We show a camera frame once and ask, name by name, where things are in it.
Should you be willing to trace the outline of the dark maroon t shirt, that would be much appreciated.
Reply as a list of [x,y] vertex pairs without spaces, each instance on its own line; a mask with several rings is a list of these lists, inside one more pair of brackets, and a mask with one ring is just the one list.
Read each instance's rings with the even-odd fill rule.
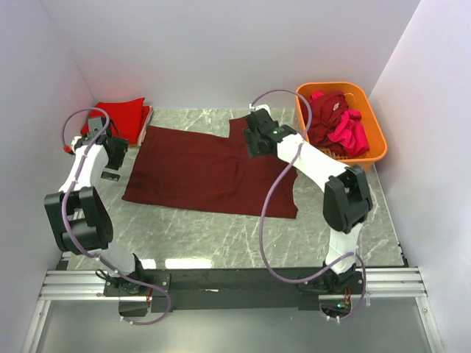
[[247,122],[231,119],[223,138],[151,126],[122,199],[137,204],[260,215],[266,194],[286,167],[273,155],[251,158]]

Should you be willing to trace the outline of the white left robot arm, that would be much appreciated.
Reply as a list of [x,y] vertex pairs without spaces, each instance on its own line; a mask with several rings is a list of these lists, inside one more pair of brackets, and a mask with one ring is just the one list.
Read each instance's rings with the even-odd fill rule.
[[106,285],[131,296],[146,288],[141,261],[113,239],[113,225],[96,189],[103,179],[119,180],[128,142],[112,133],[106,114],[90,119],[88,131],[67,147],[74,164],[56,193],[44,199],[44,207],[57,247],[100,263],[96,271]]

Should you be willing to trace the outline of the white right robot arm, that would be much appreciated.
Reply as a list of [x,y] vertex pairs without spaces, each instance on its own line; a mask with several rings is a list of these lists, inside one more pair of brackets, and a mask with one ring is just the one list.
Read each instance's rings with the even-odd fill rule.
[[266,216],[269,201],[284,176],[296,168],[323,189],[323,217],[330,227],[329,248],[322,269],[301,279],[288,279],[269,273],[276,279],[293,284],[316,284],[325,293],[344,290],[353,283],[358,237],[372,209],[372,197],[364,169],[348,166],[327,156],[288,125],[274,121],[262,107],[252,108],[246,116],[244,129],[249,155],[258,157],[273,154],[287,165],[270,187],[264,200],[261,216]]

